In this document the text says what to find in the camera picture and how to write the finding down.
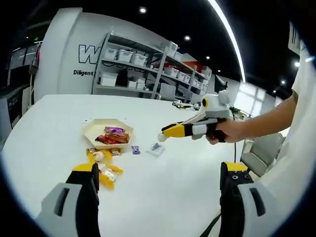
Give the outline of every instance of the white table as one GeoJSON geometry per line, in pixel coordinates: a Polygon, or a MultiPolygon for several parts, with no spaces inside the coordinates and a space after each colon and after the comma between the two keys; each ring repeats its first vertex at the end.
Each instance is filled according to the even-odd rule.
{"type": "MultiPolygon", "coordinates": [[[[42,199],[72,168],[88,162],[85,120],[119,119],[134,128],[133,145],[114,164],[124,170],[115,190],[99,192],[101,236],[199,236],[219,205],[220,164],[234,160],[233,144],[211,146],[206,139],[169,138],[156,158],[147,152],[161,128],[192,117],[171,102],[100,95],[48,95],[11,132],[3,148],[9,185],[32,218],[42,199]]],[[[243,141],[237,143],[240,157],[243,141]]]]}

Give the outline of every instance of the gray chair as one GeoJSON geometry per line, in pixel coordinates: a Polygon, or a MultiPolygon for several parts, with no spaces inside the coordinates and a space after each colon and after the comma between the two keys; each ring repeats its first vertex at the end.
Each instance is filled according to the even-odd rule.
{"type": "Polygon", "coordinates": [[[176,87],[166,83],[161,83],[160,93],[161,100],[174,101],[176,96],[176,87]]]}
{"type": "Polygon", "coordinates": [[[245,140],[240,160],[261,177],[275,165],[283,141],[284,137],[279,133],[258,137],[253,141],[245,140]]]}

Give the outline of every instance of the ceiling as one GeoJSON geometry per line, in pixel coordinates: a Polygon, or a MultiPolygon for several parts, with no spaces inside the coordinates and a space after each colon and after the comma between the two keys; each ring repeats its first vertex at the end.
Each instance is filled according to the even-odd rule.
{"type": "MultiPolygon", "coordinates": [[[[246,81],[271,95],[286,98],[291,94],[299,60],[287,48],[289,21],[282,9],[266,0],[217,0],[236,37],[244,63],[246,81]],[[286,80],[284,86],[280,81],[286,80]]],[[[207,0],[115,0],[111,7],[102,1],[48,1],[27,25],[51,20],[63,7],[82,7],[85,12],[117,17],[143,26],[177,43],[219,76],[240,80],[239,64],[231,40],[216,12],[207,0]],[[139,7],[147,8],[146,14],[139,7]]],[[[27,34],[43,37],[47,25],[27,34]]]]}

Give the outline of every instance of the purple wrapper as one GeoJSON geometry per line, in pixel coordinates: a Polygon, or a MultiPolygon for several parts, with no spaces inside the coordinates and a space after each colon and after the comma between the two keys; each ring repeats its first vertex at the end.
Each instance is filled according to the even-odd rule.
{"type": "Polygon", "coordinates": [[[133,154],[134,155],[139,155],[140,154],[139,146],[132,146],[132,149],[133,149],[133,154]]]}
{"type": "Polygon", "coordinates": [[[124,129],[120,127],[105,127],[104,128],[105,133],[124,133],[124,129]]]}

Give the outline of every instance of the beige plate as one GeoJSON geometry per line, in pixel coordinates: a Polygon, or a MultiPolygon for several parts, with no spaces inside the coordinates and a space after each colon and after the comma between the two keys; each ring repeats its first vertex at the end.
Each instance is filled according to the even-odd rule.
{"type": "Polygon", "coordinates": [[[124,148],[129,146],[130,140],[133,136],[133,128],[126,125],[125,123],[117,119],[93,119],[83,128],[83,134],[92,143],[92,145],[99,150],[109,149],[109,148],[124,148]],[[104,127],[120,127],[125,130],[129,135],[128,143],[124,144],[114,144],[106,145],[102,142],[95,141],[95,139],[104,134],[104,127]]]}

